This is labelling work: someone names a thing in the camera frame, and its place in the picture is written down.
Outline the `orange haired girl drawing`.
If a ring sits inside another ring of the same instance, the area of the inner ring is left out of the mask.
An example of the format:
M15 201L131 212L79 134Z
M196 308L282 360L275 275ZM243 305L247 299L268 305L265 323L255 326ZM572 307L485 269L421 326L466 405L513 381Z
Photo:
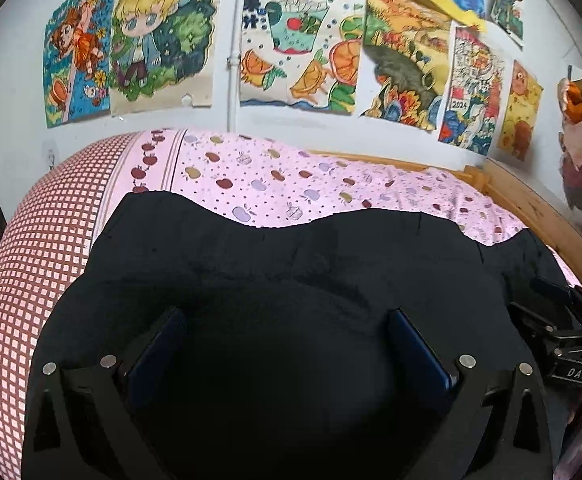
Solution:
M46 126L110 110L109 54L114 0L66 0L45 27L43 91Z

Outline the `yellow bear drawing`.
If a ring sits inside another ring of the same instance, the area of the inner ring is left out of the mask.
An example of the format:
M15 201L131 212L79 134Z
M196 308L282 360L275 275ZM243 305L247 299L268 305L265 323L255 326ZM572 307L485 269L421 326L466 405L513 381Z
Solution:
M518 60L514 60L497 148L520 162L524 162L530 151L542 92L544 88L537 79Z

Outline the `blond boy drawing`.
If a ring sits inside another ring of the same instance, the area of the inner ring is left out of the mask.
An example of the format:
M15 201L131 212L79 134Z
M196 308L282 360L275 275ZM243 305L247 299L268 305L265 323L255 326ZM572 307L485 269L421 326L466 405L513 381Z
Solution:
M110 110L114 116L212 105L219 0L114 0Z

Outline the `autumn landscape drawing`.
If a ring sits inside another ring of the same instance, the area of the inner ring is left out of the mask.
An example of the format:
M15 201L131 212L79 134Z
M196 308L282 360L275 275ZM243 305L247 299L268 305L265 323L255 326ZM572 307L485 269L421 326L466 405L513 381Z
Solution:
M366 0L364 51L380 89L366 117L436 127L448 81L451 18L416 0Z

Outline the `red checked bed cover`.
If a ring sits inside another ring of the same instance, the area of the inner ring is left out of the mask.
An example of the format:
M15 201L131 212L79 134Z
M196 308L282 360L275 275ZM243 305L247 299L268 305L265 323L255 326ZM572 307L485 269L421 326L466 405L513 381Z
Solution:
M97 141L38 180L0 240L0 478L20 476L38 337L83 273L106 186L134 134Z

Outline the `city 2024 drawing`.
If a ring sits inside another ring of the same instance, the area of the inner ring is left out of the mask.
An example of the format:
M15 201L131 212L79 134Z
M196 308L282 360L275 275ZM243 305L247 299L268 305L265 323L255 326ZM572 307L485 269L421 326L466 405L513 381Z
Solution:
M488 154L499 117L505 67L504 59L469 29L456 29L440 142Z

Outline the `fruit juice drawing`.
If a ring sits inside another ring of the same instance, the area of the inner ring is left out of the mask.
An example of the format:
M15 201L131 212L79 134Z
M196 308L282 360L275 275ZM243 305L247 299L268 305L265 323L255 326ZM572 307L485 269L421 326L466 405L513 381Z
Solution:
M363 0L243 0L239 98L353 114Z

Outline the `wooden bed frame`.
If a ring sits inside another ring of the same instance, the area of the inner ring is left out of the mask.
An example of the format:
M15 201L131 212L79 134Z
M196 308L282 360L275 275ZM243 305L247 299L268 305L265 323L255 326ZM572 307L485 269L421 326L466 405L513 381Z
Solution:
M486 162L462 171L394 159L327 157L293 148L245 170L278 203L259 205L271 223L295 226L371 208L422 212L454 222L466 237L498 247L524 231L556 253L563 277L582 286L582 236L545 200L506 170Z

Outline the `white wall pipe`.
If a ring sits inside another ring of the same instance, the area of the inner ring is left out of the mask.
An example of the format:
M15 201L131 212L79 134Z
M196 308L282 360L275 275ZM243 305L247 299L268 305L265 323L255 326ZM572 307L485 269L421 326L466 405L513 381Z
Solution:
M230 52L227 58L229 73L227 130L230 132L237 130L238 122L243 5L244 0L236 0L235 9L233 9L233 36L231 36Z

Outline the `wall power socket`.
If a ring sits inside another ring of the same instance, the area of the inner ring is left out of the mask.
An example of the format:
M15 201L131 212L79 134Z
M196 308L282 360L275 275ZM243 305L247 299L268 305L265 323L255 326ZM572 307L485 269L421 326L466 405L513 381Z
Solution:
M42 144L42 152L46 167L52 171L61 160L56 142L52 139L45 140Z

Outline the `pink apple print bedsheet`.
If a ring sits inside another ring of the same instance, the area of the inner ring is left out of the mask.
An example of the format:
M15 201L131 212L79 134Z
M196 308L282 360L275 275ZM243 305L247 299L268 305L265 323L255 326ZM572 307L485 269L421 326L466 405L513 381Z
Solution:
M446 170L405 170L233 133L165 129L137 133L125 145L90 234L102 232L126 194L154 191L183 195L256 228L363 208L432 214L487 246L524 228L514 214Z

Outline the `black padded jacket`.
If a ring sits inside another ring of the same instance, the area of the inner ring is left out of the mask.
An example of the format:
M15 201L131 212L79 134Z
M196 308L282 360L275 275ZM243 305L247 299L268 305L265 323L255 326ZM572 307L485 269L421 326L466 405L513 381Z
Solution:
M27 479L402 479L447 408L399 378L390 312L493 373L533 354L508 311L564 286L524 231L492 247L454 222L366 209L253 228L166 192L128 194L34 350ZM137 367L118 365L181 311Z

